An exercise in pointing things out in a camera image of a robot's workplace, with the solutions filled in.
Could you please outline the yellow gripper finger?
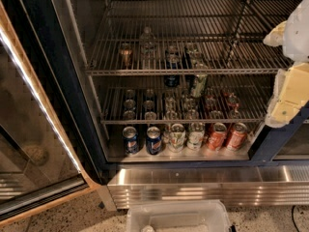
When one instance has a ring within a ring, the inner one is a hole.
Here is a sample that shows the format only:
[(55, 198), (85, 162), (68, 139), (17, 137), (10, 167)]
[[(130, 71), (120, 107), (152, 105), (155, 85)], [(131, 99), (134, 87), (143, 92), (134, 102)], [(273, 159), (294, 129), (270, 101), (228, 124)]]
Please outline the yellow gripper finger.
[(273, 95), (268, 104), (265, 124), (271, 128), (288, 125), (309, 101), (309, 64), (295, 63), (275, 76)]
[(263, 43), (268, 46), (277, 47), (283, 44), (284, 31), (287, 21), (279, 23), (263, 39)]

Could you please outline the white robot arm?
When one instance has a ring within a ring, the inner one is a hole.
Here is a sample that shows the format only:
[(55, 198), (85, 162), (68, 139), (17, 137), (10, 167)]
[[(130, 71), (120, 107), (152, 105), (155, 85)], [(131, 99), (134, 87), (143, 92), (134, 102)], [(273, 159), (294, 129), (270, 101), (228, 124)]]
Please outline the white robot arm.
[(264, 38), (268, 46), (282, 46), (283, 55), (293, 61), (275, 76), (273, 95), (265, 124), (272, 128), (288, 125), (309, 101), (309, 0), (302, 0), (286, 21)]

